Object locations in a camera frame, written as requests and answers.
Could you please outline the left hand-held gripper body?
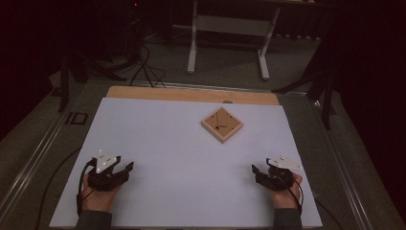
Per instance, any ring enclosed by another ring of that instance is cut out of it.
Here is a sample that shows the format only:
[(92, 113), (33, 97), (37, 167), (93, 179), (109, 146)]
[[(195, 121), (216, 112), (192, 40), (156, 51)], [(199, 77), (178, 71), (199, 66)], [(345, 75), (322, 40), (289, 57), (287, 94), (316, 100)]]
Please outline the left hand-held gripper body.
[(100, 150), (92, 158), (93, 169), (88, 173), (88, 185), (97, 191), (108, 192), (126, 182), (126, 174), (113, 173), (115, 157)]

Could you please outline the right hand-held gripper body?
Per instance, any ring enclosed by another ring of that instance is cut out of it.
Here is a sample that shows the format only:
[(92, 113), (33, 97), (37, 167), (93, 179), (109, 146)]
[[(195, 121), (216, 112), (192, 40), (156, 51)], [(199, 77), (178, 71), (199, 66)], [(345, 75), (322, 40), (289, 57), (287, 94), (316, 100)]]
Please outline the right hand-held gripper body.
[(272, 191), (289, 190), (295, 180), (293, 172), (284, 165), (284, 159), (270, 158), (269, 162), (272, 165), (271, 173), (260, 172), (260, 179), (257, 180), (257, 183)]

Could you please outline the square wooden puzzle box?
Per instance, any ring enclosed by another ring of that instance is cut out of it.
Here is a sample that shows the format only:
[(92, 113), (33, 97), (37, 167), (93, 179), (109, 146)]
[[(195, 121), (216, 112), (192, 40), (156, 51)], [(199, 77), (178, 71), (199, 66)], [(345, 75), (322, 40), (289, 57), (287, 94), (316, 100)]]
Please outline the square wooden puzzle box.
[(242, 127), (243, 122), (224, 107), (201, 121), (201, 125), (220, 143), (225, 143)]

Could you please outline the person's right hand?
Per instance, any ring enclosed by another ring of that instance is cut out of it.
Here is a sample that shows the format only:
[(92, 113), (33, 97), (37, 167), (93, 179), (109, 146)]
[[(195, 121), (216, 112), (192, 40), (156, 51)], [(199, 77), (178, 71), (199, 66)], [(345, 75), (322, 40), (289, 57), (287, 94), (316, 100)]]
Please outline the person's right hand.
[(275, 209), (293, 208), (300, 209), (300, 199), (302, 191), (300, 185), (303, 178), (295, 173), (292, 173), (295, 182), (289, 190), (284, 191), (272, 191), (267, 190), (267, 193), (272, 197), (273, 206)]

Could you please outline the person's left hand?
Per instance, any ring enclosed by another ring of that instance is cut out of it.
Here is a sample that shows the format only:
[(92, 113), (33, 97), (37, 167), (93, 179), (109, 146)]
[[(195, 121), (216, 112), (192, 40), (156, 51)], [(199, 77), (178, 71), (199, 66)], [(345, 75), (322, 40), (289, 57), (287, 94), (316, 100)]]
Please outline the person's left hand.
[(121, 187), (117, 187), (108, 192), (94, 190), (88, 185), (88, 174), (86, 174), (82, 180), (80, 193), (81, 209), (83, 211), (109, 212), (120, 189)]

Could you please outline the black rectangular floor socket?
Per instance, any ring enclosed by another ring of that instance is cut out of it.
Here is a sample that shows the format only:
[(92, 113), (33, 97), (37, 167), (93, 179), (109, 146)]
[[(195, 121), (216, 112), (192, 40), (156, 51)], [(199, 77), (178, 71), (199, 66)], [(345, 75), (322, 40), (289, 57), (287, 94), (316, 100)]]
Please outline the black rectangular floor socket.
[(85, 125), (88, 119), (87, 113), (70, 112), (65, 120), (66, 125)]

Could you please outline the black stand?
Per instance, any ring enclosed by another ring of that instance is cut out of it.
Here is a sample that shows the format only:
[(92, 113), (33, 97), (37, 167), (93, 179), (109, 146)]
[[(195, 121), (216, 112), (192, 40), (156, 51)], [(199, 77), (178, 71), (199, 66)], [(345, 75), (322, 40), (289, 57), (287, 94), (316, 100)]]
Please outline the black stand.
[(327, 130), (330, 130), (329, 114), (331, 111), (333, 83), (337, 73), (334, 54), (330, 51), (336, 27), (336, 20), (333, 20), (327, 27), (327, 33), (322, 37), (318, 48), (299, 80), (296, 80), (285, 87), (272, 90), (273, 93), (284, 94), (301, 85), (312, 82), (310, 88), (306, 92), (306, 96), (311, 101), (317, 101), (321, 96), (324, 96), (322, 122)]
[(69, 103), (69, 76), (72, 75), (79, 82), (87, 81), (85, 65), (113, 81), (124, 81), (124, 78), (117, 76), (85, 54), (75, 49), (65, 50), (60, 55), (59, 112), (62, 112)]

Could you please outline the dark equipment with red light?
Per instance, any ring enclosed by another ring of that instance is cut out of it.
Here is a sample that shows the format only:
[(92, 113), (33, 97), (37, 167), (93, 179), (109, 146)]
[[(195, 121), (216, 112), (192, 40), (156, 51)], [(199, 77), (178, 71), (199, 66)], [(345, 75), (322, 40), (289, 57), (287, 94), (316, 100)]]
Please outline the dark equipment with red light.
[(124, 0), (124, 2), (126, 16), (124, 53), (127, 58), (134, 58), (139, 53), (142, 19), (139, 14), (138, 0)]

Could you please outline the metal floor rail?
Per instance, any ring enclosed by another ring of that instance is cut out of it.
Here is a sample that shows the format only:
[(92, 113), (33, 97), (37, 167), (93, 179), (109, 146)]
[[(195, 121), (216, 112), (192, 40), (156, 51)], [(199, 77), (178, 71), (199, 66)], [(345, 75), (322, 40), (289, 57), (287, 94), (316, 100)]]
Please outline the metal floor rail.
[(236, 92), (256, 92), (256, 93), (270, 93), (270, 89), (257, 89), (257, 88), (239, 88), (239, 87), (224, 87), (224, 86), (211, 86), (200, 84), (185, 84), (185, 83), (149, 83), (145, 80), (137, 80), (133, 86), (145, 86), (153, 88), (173, 88), (173, 89), (199, 89), (199, 90), (214, 90), (214, 91), (236, 91)]
[(34, 176), (37, 168), (43, 161), (48, 149), (54, 142), (60, 128), (68, 116), (68, 112), (58, 112), (53, 122), (48, 127), (42, 139), (36, 145), (34, 151), (30, 154), (27, 163), (18, 173), (16, 178), (7, 190), (3, 198), (0, 200), (0, 225), (4, 224), (14, 209), (19, 198), (22, 196), (27, 186), (29, 185), (32, 177)]
[(366, 213), (365, 207), (360, 199), (360, 195), (356, 190), (354, 183), (350, 177), (349, 171), (345, 162), (341, 156), (338, 144), (334, 140), (334, 135), (330, 130), (327, 130), (324, 122), (322, 121), (321, 112), (322, 106), (318, 101), (309, 102), (312, 111), (318, 119), (318, 124), (322, 128), (322, 132), (327, 138), (328, 145), (332, 151), (332, 157), (338, 171), (338, 177), (346, 194), (352, 213), (355, 217), (359, 230), (373, 230), (372, 223), (369, 216)]

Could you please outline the white metal desk frame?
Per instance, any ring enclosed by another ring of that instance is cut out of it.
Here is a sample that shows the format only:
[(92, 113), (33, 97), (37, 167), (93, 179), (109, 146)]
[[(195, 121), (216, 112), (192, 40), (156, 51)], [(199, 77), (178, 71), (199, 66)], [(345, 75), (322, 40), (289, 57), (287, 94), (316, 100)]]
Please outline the white metal desk frame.
[(192, 5), (192, 42), (188, 59), (187, 72), (193, 74), (195, 72), (196, 53), (197, 53), (197, 32), (216, 32), (235, 35), (254, 35), (263, 36), (264, 44), (257, 50), (259, 69), (261, 77), (264, 81), (270, 80), (268, 71), (266, 52), (271, 41), (273, 32), (275, 30), (278, 17), (281, 12), (281, 7), (276, 7), (271, 13), (271, 19), (254, 20), (242, 19), (223, 16), (211, 16), (199, 14), (198, 0), (193, 0)]

